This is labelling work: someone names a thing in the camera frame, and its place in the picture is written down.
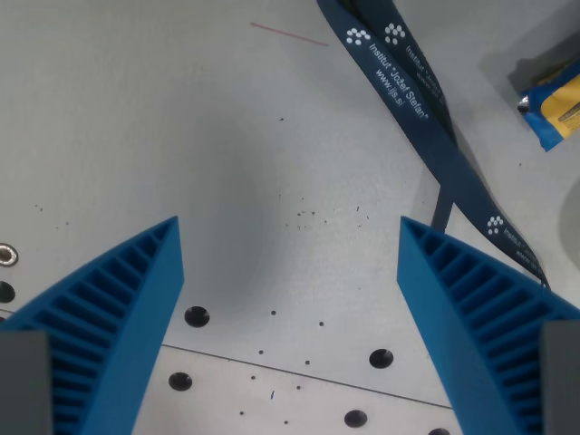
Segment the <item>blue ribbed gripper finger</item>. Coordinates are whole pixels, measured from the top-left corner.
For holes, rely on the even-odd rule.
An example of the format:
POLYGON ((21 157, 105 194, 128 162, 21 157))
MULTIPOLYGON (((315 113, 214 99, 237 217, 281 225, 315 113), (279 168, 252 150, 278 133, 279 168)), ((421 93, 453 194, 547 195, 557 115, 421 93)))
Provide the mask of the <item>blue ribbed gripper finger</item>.
POLYGON ((409 217, 397 282, 465 434, 541 434, 540 331, 579 310, 541 284, 409 217))
POLYGON ((49 344, 53 431, 129 434, 184 284, 179 220, 120 243, 1 324, 49 344))

